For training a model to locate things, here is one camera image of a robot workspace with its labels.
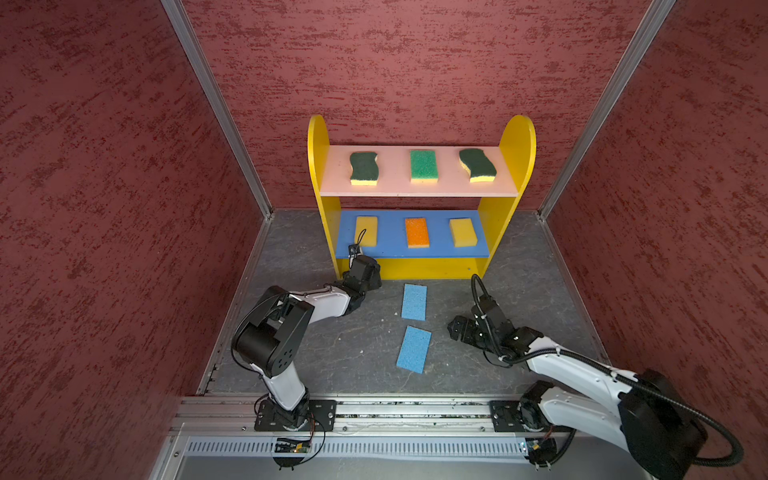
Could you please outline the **yellow sponge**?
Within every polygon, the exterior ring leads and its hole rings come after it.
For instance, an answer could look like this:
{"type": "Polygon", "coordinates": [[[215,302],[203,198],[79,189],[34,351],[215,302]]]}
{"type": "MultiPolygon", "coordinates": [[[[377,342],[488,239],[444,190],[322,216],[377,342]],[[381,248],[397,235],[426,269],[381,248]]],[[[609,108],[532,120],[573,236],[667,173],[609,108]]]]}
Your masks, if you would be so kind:
{"type": "Polygon", "coordinates": [[[478,237],[471,218],[453,218],[449,222],[455,248],[471,248],[478,243],[478,237]]]}
{"type": "Polygon", "coordinates": [[[363,248],[373,248],[378,244],[378,217],[358,216],[355,222],[356,244],[363,248]]]}

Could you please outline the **orange sponge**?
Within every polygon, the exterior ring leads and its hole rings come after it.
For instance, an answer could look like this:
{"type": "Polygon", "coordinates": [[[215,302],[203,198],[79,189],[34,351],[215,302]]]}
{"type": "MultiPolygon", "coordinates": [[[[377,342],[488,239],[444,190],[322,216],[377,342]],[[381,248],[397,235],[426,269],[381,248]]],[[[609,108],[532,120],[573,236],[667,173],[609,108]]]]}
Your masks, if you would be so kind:
{"type": "Polygon", "coordinates": [[[427,220],[424,217],[405,219],[406,242],[409,249],[430,247],[427,220]]]}

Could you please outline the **dark green wavy sponge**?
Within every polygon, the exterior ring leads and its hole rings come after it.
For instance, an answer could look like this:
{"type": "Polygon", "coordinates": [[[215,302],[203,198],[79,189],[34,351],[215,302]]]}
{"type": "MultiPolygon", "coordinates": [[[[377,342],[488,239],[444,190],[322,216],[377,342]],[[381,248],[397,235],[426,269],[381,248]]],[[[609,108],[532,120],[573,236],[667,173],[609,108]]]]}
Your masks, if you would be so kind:
{"type": "Polygon", "coordinates": [[[354,186],[376,186],[379,180],[378,154],[372,151],[360,151],[350,154],[352,168],[350,183],[354,186]]]}
{"type": "Polygon", "coordinates": [[[497,170],[485,152],[479,148],[467,148],[459,151],[459,161],[469,176],[471,183],[493,182],[497,170]]]}

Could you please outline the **bright green rectangular sponge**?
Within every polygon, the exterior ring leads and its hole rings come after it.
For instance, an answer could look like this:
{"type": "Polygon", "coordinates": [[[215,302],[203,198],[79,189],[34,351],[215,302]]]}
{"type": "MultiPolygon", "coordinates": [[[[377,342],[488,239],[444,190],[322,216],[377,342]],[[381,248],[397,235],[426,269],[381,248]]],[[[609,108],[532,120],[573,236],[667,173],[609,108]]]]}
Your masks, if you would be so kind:
{"type": "Polygon", "coordinates": [[[411,150],[409,155],[412,183],[436,183],[439,180],[434,150],[411,150]]]}

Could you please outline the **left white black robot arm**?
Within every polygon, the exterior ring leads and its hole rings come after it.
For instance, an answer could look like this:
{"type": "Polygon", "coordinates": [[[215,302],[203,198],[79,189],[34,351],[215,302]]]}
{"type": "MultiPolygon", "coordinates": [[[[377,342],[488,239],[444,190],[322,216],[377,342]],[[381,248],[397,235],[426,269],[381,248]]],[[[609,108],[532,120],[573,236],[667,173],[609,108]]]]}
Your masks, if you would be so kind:
{"type": "Polygon", "coordinates": [[[352,313],[381,284],[379,263],[357,255],[340,280],[319,290],[269,287],[238,325],[231,355],[237,365],[260,376],[278,426],[297,431],[311,422],[309,392],[294,366],[309,325],[352,313]]]}

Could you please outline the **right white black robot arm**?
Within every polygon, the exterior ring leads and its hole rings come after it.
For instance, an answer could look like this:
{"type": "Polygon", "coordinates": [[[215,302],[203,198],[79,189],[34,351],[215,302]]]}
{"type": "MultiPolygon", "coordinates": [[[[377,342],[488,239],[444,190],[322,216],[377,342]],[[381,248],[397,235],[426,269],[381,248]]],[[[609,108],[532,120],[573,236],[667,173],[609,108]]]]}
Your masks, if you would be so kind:
{"type": "Polygon", "coordinates": [[[681,406],[666,378],[612,368],[562,347],[529,327],[514,327],[489,297],[447,325],[451,339],[493,354],[502,366],[540,375],[516,402],[497,413],[503,426],[546,433],[581,431],[625,451],[657,479],[681,479],[708,435],[681,406]]]}

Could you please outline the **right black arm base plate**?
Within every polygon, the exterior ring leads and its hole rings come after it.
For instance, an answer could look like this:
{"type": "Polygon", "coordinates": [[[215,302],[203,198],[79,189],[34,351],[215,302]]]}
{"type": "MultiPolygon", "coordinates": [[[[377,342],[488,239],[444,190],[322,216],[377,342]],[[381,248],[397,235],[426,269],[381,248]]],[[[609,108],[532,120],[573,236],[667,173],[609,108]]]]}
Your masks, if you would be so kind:
{"type": "Polygon", "coordinates": [[[549,428],[540,409],[527,400],[494,400],[489,408],[495,432],[541,432],[549,428]]]}

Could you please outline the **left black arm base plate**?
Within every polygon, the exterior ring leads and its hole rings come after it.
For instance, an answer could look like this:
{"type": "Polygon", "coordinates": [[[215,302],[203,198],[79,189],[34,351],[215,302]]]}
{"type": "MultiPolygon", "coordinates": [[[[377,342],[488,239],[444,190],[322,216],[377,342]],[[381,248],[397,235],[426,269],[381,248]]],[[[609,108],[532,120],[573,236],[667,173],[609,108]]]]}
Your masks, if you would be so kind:
{"type": "Polygon", "coordinates": [[[334,400],[303,399],[293,410],[286,410],[271,399],[263,400],[256,410],[254,430],[257,432],[309,432],[334,429],[337,402],[334,400]]]}

